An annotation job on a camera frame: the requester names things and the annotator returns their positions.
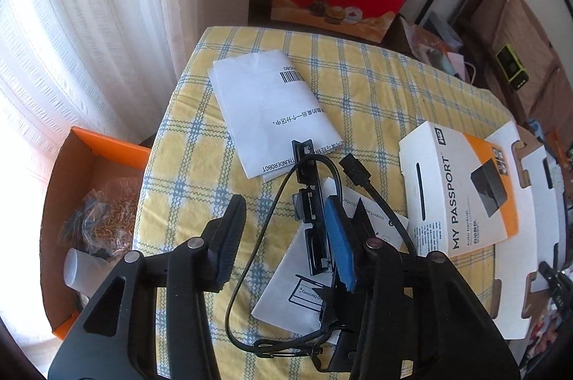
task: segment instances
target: metal screw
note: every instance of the metal screw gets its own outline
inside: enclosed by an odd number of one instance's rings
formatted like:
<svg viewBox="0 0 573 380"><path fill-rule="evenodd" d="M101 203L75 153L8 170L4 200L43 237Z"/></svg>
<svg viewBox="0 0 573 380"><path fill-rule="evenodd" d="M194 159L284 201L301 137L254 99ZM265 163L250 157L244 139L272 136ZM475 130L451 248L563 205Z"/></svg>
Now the metal screw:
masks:
<svg viewBox="0 0 573 380"><path fill-rule="evenodd" d="M136 250L130 250L125 257L123 258L125 259L125 262L127 262L128 264L132 264L133 262L135 262L137 259L139 259L139 252L137 252Z"/></svg>
<svg viewBox="0 0 573 380"><path fill-rule="evenodd" d="M205 242L203 241L203 238L200 237L191 238L187 242L187 246L191 249L199 249L200 247L203 247L203 244L205 244Z"/></svg>
<svg viewBox="0 0 573 380"><path fill-rule="evenodd" d="M366 245L370 249L380 249L384 245L384 241L382 241L380 238L368 238L366 240Z"/></svg>
<svg viewBox="0 0 573 380"><path fill-rule="evenodd" d="M430 256L430 259L432 259L437 264L443 264L446 261L446 256L444 256L441 252L433 252Z"/></svg>

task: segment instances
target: green device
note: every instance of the green device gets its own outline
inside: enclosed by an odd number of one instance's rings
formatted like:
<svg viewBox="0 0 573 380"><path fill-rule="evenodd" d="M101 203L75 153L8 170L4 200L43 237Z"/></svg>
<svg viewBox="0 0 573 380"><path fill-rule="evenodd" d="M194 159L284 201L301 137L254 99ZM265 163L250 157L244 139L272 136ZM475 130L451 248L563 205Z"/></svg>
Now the green device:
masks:
<svg viewBox="0 0 573 380"><path fill-rule="evenodd" d="M529 81L529 75L527 71L525 71L523 63L521 63L514 48L510 44L505 44L497 53L496 57L503 68L509 84L515 90L521 89L525 83Z"/></svg>

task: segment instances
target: hard drive image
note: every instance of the hard drive image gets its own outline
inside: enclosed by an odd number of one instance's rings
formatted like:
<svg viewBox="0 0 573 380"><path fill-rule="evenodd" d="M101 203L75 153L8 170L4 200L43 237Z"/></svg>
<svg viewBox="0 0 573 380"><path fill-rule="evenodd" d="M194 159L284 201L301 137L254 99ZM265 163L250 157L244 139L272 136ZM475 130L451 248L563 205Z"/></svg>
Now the hard drive image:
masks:
<svg viewBox="0 0 573 380"><path fill-rule="evenodd" d="M480 195L488 217L507 201L507 191L493 159L488 160L472 173L472 182Z"/></svg>

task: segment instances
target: white paper manual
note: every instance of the white paper manual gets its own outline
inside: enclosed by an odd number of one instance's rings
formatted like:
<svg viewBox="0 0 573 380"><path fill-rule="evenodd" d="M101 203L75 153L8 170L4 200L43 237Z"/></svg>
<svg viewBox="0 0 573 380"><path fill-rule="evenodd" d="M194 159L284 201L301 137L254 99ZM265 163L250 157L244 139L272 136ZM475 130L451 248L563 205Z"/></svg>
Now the white paper manual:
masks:
<svg viewBox="0 0 573 380"><path fill-rule="evenodd" d="M332 178L323 183L323 197L336 194ZM396 229L388 224L388 217L370 199L343 187L344 209L349 217L354 216L358 201L362 199L376 236L400 249L402 238ZM404 227L408 219L398 215ZM253 309L253 317L299 335L306 335L320 328L320 307L322 299L314 288L330 287L332 274L321 273L310 276L308 269L307 245L304 230L311 225L300 226L283 260L266 286L259 302Z"/></svg>
<svg viewBox="0 0 573 380"><path fill-rule="evenodd" d="M342 146L340 135L283 52L218 60L209 78L247 178L293 164L293 140L312 139L320 154Z"/></svg>

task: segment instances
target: yellow plaid tablecloth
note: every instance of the yellow plaid tablecloth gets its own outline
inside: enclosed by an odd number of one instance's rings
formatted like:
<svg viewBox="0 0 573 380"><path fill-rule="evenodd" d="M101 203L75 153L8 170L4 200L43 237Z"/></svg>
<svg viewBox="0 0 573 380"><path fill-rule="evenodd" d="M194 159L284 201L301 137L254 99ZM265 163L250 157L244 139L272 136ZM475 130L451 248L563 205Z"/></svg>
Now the yellow plaid tablecloth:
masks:
<svg viewBox="0 0 573 380"><path fill-rule="evenodd" d="M245 197L247 222L231 281L220 294L206 295L223 379L324 378L309 359L259 359L237 350L227 341L223 329L230 292L244 269L282 179L263 184L260 178L245 177L207 72L215 60L274 49L290 57L345 141L343 150L329 156L338 162L347 153L353 153L371 172L373 185L403 215L406 197L398 160L400 139L425 120L480 138L511 120L509 112L491 93L379 47L280 30L207 29L171 97L151 151L134 247L145 254L170 251L184 240L200 235L209 220L222 216L232 194ZM353 188L348 179L343 181ZM290 199L297 189L293 180L284 191L237 299L231 326L244 342L252 343L261 337L289 337L288 333L253 319L250 311L299 227L293 219ZM455 264L489 308L493 248L461 256ZM157 334L159 373L168 375L164 292L158 296ZM329 380L338 376L347 375L331 374Z"/></svg>

